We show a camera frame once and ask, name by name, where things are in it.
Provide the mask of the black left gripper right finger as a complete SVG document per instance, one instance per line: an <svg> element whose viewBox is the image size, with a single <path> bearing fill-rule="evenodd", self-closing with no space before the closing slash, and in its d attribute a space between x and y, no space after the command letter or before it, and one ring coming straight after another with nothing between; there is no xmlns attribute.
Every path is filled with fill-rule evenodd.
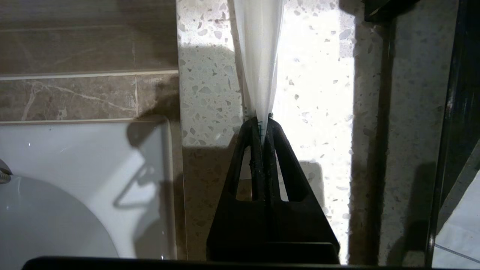
<svg viewBox="0 0 480 270"><path fill-rule="evenodd" d="M292 263L339 263L340 244L281 125L268 120L263 164L268 242Z"/></svg>

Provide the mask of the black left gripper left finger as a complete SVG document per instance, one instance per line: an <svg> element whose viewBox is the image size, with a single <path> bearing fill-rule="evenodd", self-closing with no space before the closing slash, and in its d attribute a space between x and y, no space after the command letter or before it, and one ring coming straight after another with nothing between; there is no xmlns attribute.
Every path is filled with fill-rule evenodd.
<svg viewBox="0 0 480 270"><path fill-rule="evenodd" d="M252 200L236 198L245 149L250 147ZM266 195L262 145L256 118L240 128L226 181L206 241L206 259L257 263L266 242Z"/></svg>

